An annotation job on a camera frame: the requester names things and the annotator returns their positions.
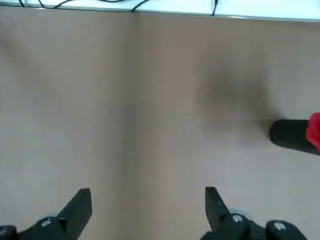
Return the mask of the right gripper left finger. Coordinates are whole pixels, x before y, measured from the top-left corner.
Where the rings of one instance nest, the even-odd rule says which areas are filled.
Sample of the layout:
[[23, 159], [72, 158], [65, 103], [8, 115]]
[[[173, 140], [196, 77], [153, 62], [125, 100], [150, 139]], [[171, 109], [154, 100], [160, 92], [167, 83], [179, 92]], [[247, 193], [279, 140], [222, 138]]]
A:
[[17, 232], [13, 225], [2, 225], [0, 238], [2, 240], [77, 240], [91, 216], [91, 190], [82, 188], [56, 216], [44, 217], [21, 232]]

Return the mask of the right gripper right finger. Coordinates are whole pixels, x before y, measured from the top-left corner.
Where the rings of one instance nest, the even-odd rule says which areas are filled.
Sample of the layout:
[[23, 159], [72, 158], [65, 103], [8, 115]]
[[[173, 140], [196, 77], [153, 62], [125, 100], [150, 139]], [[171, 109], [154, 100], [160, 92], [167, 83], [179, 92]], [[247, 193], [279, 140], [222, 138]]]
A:
[[231, 213], [213, 186], [205, 188], [205, 214], [211, 230], [201, 240], [307, 240], [284, 220], [270, 220], [262, 227], [240, 213]]

